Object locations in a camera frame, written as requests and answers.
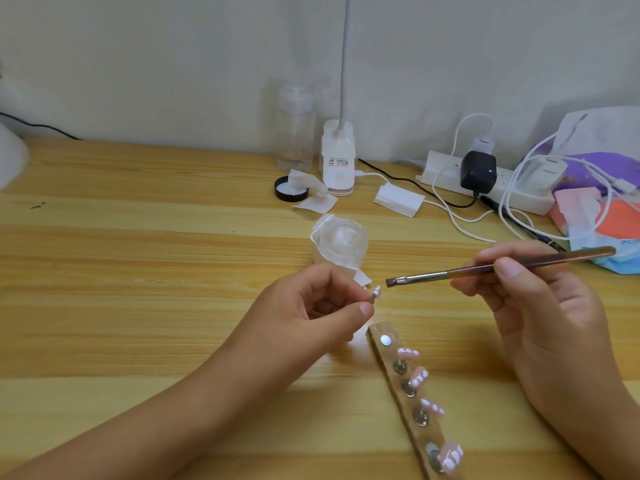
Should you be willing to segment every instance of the transparent cup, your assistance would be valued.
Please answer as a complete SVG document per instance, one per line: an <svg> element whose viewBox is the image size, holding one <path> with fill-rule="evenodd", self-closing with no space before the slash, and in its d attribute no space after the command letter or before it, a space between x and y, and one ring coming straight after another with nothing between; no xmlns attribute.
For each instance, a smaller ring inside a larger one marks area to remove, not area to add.
<svg viewBox="0 0 640 480"><path fill-rule="evenodd" d="M340 218L333 218L322 227L318 243L320 252L328 261L358 269L368 245L369 235L363 226Z"/></svg>

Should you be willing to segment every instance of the wall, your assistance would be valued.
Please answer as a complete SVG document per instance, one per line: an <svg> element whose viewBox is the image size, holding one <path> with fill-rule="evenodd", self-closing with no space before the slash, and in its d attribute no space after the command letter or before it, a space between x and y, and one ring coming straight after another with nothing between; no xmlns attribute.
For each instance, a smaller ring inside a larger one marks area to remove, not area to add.
<svg viewBox="0 0 640 480"><path fill-rule="evenodd" d="M359 156L448 151L460 117L485 111L508 165L568 111L640 103L640 0L353 5ZM337 116L343 14L344 0L0 0L0 110L85 138L270 152L278 81L316 84L319 128Z"/></svg>

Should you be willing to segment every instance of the nail stand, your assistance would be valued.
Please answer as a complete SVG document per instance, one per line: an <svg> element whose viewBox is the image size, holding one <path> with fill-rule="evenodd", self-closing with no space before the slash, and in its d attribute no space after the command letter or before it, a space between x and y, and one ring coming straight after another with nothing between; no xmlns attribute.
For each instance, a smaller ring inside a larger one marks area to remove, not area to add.
<svg viewBox="0 0 640 480"><path fill-rule="evenodd" d="M402 346L389 322L374 323L367 336L398 406L424 478L433 480L448 476L462 480L462 448L445 441L438 422L444 416L444 410L420 393L428 377L427 370L410 365L420 354Z"/></svg>

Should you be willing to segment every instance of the brown brush handle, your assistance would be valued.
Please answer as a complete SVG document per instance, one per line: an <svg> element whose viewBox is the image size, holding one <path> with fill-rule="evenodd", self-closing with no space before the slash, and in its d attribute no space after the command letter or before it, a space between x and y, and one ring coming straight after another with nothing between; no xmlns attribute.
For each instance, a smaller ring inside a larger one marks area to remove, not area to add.
<svg viewBox="0 0 640 480"><path fill-rule="evenodd" d="M546 256L535 256L531 258L517 258L519 262L526 268L549 266L551 264L560 264L572 261L587 261L589 259L604 258L613 256L616 249L612 246L603 246L601 248L581 249L578 251L566 251L564 253L549 254ZM493 272L492 264L484 264L482 266L469 266L450 269L447 272L447 278L468 278L469 276L477 276L478 274L488 274Z"/></svg>

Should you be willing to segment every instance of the black cord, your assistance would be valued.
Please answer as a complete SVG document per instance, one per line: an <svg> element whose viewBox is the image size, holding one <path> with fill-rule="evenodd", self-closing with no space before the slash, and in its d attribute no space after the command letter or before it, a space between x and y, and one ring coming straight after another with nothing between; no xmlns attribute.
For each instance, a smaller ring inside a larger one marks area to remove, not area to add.
<svg viewBox="0 0 640 480"><path fill-rule="evenodd" d="M431 195L432 197L436 197L436 195L433 192L428 191L426 188L424 188L422 185L420 185L418 182L416 182L415 180L412 180L411 178L405 178L405 177L393 177L391 175L389 175L386 171L382 170L381 168L378 168L377 166L373 166L371 163L364 161L362 158L358 158L358 161L361 161L362 163L364 163L366 166L374 169L375 171L379 171L382 175L384 175L385 177L391 178L391 180L399 180L401 182L410 182L413 185L415 185L416 187L418 187L421 191L428 193L428 195ZM471 201L471 203L468 203L466 205L457 205L455 203L451 203L445 200L445 202L447 202L447 205L450 207L454 207L456 209L468 209L469 207L471 207L473 204L476 203L476 200L478 200L478 195L476 195L474 193L474 199Z"/></svg>
<svg viewBox="0 0 640 480"><path fill-rule="evenodd" d="M53 126L49 126L49 125L34 125L33 123L29 123L28 121L22 120L22 119L18 118L17 116L12 116L11 114L7 114L7 113L2 112L2 111L0 111L0 116L5 116L7 118L11 118L12 120L16 120L19 123L22 123L23 125L30 126L32 128L47 128L47 129L50 129L50 130L53 130L53 131L57 131L58 133L63 134L63 135L65 135L65 136L67 136L67 137L69 137L71 139L77 139L77 140L82 139L82 138L78 138L76 136L73 136L72 134L69 134L66 131L62 131L61 129L55 128Z"/></svg>

